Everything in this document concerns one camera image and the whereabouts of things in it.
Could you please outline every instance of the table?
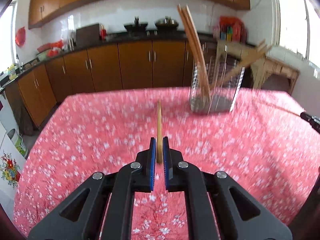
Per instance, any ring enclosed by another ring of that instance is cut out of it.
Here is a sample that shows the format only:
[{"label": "table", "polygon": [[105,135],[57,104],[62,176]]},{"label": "table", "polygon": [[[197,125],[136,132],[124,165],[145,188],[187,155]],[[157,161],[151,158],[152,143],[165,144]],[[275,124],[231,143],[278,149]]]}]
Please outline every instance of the table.
[{"label": "table", "polygon": [[[122,90],[68,97],[37,139],[15,196],[14,223],[28,235],[48,212],[95,171],[132,162],[156,137],[157,101],[171,148],[202,171],[226,171],[288,224],[318,176],[319,135],[285,92],[241,89],[231,113],[190,111],[189,89]],[[168,193],[163,166],[155,190],[136,193],[132,239],[187,239],[183,193]]]}]

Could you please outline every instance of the pink tablecloth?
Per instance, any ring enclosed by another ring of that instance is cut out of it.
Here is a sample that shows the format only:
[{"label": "pink tablecloth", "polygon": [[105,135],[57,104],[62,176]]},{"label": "pink tablecloth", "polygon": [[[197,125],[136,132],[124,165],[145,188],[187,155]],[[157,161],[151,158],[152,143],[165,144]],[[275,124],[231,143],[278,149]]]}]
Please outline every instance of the pink tablecloth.
[{"label": "pink tablecloth", "polygon": [[[298,212],[320,165],[320,135],[299,117],[266,106],[272,102],[300,113],[286,93],[241,89],[231,113],[199,116],[189,89],[149,89],[69,97],[55,112],[19,181],[14,223],[31,228],[95,171],[118,171],[156,137],[157,101],[163,135],[171,148],[202,171],[226,171],[284,223]],[[132,239],[187,239],[183,193],[168,193],[163,166],[155,190],[137,193]]]}]

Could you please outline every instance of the metal rivet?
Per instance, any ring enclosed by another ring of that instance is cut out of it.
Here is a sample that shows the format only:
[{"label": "metal rivet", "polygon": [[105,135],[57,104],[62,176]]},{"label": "metal rivet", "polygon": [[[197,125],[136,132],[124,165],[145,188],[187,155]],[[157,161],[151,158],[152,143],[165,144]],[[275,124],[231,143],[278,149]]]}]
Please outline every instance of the metal rivet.
[{"label": "metal rivet", "polygon": [[93,179],[102,179],[103,177],[103,174],[101,172],[95,172],[93,175],[92,175],[92,178]]},{"label": "metal rivet", "polygon": [[179,166],[180,168],[187,168],[187,167],[189,166],[189,164],[188,164],[187,162],[179,162],[179,163],[178,163],[178,166]]},{"label": "metal rivet", "polygon": [[138,169],[141,167],[141,164],[138,163],[138,162],[133,162],[130,164],[130,167],[133,168],[133,169]]},{"label": "metal rivet", "polygon": [[227,177],[227,174],[224,171],[218,171],[217,172],[217,177],[219,179],[225,179]]}]

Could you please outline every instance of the countertop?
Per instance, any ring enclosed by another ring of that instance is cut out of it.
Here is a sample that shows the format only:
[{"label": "countertop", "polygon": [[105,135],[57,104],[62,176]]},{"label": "countertop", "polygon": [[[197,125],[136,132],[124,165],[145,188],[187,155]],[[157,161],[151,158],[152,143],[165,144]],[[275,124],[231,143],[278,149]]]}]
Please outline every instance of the countertop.
[{"label": "countertop", "polygon": [[[198,33],[199,35],[199,40],[201,43],[205,42],[211,42],[211,43],[216,43],[217,41],[212,37],[211,34],[208,33]],[[28,74],[29,72],[33,71],[36,67],[45,64],[55,58],[58,57],[63,57],[64,55],[67,55],[69,53],[81,51],[84,49],[89,49],[89,48],[94,48],[94,47],[99,47],[99,46],[104,46],[108,44],[113,44],[113,43],[122,43],[122,42],[135,42],[135,41],[147,41],[147,40],[172,40],[172,41],[184,41],[187,40],[186,33],[184,31],[172,31],[172,32],[160,32],[157,30],[147,30],[146,32],[143,33],[128,33],[128,32],[120,32],[120,33],[110,33],[107,35],[105,40],[100,41],[95,44],[91,44],[88,46],[82,46],[82,47],[75,47],[74,50],[68,50],[68,51],[62,51],[58,55],[54,57],[50,57],[46,60],[40,61],[37,64],[35,64],[33,67],[29,68],[28,70],[24,70],[22,73],[17,74],[17,76],[5,83],[1,88],[0,88],[0,93],[2,93],[6,86],[10,85],[12,82],[15,82],[22,78],[24,75]]]}]

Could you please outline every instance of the white bucket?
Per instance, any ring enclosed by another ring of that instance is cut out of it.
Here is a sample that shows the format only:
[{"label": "white bucket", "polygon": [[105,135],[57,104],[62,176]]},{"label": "white bucket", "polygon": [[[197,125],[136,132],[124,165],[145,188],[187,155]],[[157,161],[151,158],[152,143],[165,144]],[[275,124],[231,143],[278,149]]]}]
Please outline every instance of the white bucket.
[{"label": "white bucket", "polygon": [[8,137],[12,141],[13,145],[17,148],[17,150],[21,153],[23,157],[26,157],[28,154],[28,149],[23,143],[22,137],[17,133],[16,129],[10,130],[8,132]]}]

